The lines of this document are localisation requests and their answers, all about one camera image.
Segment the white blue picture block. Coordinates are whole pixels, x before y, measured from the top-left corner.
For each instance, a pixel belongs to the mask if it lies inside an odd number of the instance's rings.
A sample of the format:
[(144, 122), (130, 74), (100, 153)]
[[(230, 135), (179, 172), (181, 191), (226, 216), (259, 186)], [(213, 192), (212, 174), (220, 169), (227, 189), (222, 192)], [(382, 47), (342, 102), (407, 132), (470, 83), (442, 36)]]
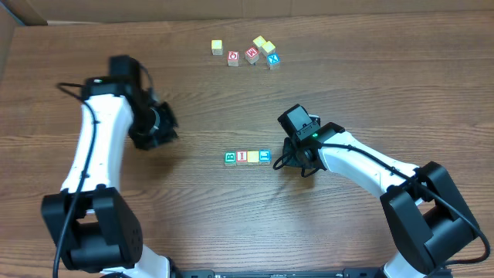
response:
[(266, 62), (270, 70), (275, 70), (280, 67), (280, 58), (277, 53), (269, 54), (266, 57)]

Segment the blue letter block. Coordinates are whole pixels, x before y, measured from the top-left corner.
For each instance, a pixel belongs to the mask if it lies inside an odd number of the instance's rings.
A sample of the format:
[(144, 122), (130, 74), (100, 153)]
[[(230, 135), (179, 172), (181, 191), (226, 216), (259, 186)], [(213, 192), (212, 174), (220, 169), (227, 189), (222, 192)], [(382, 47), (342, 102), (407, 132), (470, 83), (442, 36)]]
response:
[(260, 164), (271, 164), (271, 151), (270, 150), (259, 150), (259, 163)]

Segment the cardboard box back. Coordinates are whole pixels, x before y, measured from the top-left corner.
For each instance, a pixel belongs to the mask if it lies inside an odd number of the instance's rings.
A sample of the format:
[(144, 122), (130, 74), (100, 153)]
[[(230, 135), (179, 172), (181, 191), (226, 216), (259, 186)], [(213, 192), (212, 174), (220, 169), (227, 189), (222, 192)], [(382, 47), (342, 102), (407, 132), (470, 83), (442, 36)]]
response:
[(492, 10), (493, 0), (5, 0), (26, 25)]

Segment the yellow block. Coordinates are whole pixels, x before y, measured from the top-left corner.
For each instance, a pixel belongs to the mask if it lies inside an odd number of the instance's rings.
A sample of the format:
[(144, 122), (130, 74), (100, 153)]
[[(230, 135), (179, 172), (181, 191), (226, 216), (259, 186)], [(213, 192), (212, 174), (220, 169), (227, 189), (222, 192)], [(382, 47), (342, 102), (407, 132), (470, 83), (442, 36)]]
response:
[(276, 46), (271, 41), (267, 41), (261, 45), (260, 50), (264, 56), (269, 56), (276, 51)]
[(252, 40), (252, 43), (257, 50), (260, 50), (262, 46), (266, 43), (266, 40), (263, 38), (263, 36), (258, 36)]
[(247, 151), (247, 162), (249, 165), (259, 164), (259, 152), (258, 151)]
[(211, 41), (211, 52), (213, 56), (221, 56), (223, 54), (223, 43), (220, 39)]

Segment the green letter B block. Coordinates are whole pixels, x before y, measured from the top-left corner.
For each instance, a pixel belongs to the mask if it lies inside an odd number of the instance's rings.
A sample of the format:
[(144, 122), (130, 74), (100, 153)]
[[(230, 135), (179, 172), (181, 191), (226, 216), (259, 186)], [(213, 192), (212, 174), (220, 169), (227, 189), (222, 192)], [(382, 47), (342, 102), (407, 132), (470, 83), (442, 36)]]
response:
[(236, 166), (236, 153), (234, 151), (226, 151), (224, 155), (225, 166)]

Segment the red letter E block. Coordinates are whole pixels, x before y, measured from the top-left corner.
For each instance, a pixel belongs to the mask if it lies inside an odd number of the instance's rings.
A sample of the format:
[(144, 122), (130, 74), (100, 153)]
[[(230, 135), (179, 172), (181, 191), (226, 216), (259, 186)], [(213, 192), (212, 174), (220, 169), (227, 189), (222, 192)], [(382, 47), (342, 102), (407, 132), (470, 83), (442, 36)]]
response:
[(251, 64), (255, 64), (259, 60), (259, 51), (255, 47), (250, 47), (245, 51), (245, 59)]

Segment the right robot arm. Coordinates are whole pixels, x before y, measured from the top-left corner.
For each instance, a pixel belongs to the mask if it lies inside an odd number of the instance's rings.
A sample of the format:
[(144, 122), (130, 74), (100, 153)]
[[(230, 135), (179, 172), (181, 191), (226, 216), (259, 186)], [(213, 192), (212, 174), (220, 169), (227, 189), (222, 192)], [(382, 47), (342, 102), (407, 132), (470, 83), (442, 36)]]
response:
[(287, 136), (273, 165), (297, 167), (307, 178), (331, 171), (350, 179), (382, 206), (397, 252), (380, 277), (433, 277), (450, 265), (485, 261), (490, 245), (448, 171), (390, 158), (362, 144), (344, 127), (322, 125), (297, 104), (278, 118)]

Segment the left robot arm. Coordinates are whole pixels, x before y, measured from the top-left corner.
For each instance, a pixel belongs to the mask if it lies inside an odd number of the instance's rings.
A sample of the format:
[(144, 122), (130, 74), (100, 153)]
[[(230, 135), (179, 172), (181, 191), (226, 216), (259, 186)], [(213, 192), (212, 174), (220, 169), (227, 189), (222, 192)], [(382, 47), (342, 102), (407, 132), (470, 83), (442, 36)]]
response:
[(126, 139), (149, 151), (178, 137), (169, 105), (142, 86), (147, 73), (131, 56), (112, 56), (106, 76), (78, 85), (82, 126), (73, 163), (60, 192), (41, 204), (56, 245), (53, 276), (61, 265), (103, 277), (180, 275), (170, 259), (144, 245), (140, 222), (120, 194)]

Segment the red letter block left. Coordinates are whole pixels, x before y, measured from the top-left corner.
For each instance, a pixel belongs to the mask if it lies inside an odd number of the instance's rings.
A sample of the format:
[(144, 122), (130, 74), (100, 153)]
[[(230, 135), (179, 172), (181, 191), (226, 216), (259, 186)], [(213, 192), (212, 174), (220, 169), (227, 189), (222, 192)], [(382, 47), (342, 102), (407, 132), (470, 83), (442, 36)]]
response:
[(239, 66), (239, 52), (229, 51), (227, 55), (228, 66)]

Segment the white red letter block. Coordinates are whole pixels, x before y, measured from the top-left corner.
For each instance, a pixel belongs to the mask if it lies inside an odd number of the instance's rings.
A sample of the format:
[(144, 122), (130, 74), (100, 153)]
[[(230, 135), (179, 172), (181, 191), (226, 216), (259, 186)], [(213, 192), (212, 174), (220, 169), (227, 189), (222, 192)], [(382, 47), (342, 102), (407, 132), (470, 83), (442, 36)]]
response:
[(235, 152), (235, 162), (237, 165), (248, 164), (248, 152), (247, 151), (236, 151)]

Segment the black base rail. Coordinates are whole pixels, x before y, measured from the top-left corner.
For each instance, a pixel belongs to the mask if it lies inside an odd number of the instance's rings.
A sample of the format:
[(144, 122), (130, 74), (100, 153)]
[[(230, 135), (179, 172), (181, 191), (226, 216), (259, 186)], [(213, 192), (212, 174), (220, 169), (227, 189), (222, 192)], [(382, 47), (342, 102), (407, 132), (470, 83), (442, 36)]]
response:
[(173, 267), (170, 278), (385, 278), (385, 275), (377, 267), (300, 272), (215, 272), (213, 270), (178, 270)]

